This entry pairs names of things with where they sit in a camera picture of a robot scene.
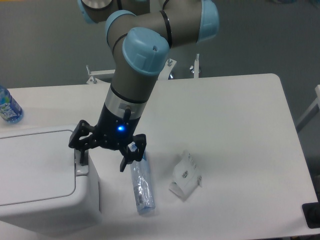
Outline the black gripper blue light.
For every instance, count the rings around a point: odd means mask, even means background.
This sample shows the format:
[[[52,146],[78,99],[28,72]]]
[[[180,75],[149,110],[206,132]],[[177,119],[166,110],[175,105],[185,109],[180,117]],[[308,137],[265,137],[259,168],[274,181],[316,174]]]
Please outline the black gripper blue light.
[[[81,166],[89,164],[86,159],[88,150],[98,147],[100,141],[102,141],[102,148],[119,149],[123,156],[120,172],[123,172],[127,165],[142,160],[147,146],[145,134],[134,135],[139,121],[140,117],[124,121],[123,118],[116,116],[103,105],[96,126],[91,126],[87,121],[80,120],[69,138],[68,146],[80,152],[79,163]],[[130,149],[132,143],[136,147],[135,150]]]

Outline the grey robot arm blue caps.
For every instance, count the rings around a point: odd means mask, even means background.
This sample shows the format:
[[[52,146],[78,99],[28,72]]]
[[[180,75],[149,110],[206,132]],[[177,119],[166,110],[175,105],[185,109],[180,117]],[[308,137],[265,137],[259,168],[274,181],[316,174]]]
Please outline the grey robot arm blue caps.
[[[220,20],[211,0],[162,0],[150,11],[148,0],[80,0],[88,23],[105,24],[105,39],[116,64],[96,125],[81,120],[69,139],[79,163],[88,150],[120,151],[120,170],[141,161],[147,139],[135,134],[145,106],[172,48],[212,39]]]

